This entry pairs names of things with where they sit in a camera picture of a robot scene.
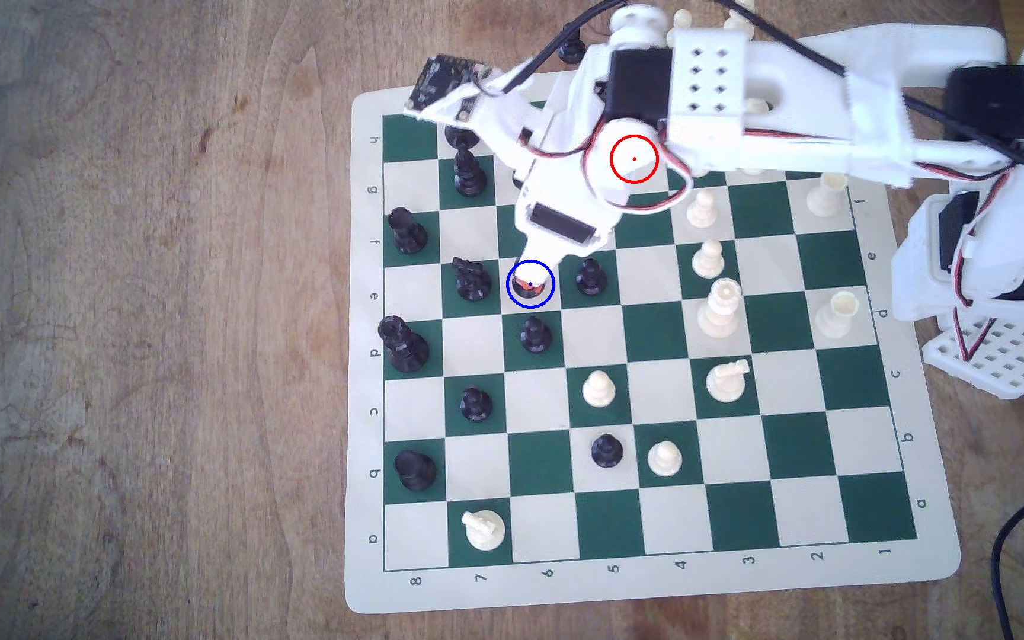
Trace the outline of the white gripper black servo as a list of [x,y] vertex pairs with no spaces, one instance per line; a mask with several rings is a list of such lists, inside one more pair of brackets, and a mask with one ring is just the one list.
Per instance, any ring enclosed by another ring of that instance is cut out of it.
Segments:
[[[528,117],[517,133],[529,130],[535,147],[561,153],[574,150],[590,135],[604,101],[597,95],[577,95],[566,103],[552,97],[544,109],[528,106]],[[516,225],[526,236],[517,262],[519,296],[537,296],[537,284],[549,284],[565,256],[587,257],[602,248],[621,216],[591,195],[581,169],[581,153],[551,159],[530,155],[529,159],[532,163],[514,170],[522,180]]]

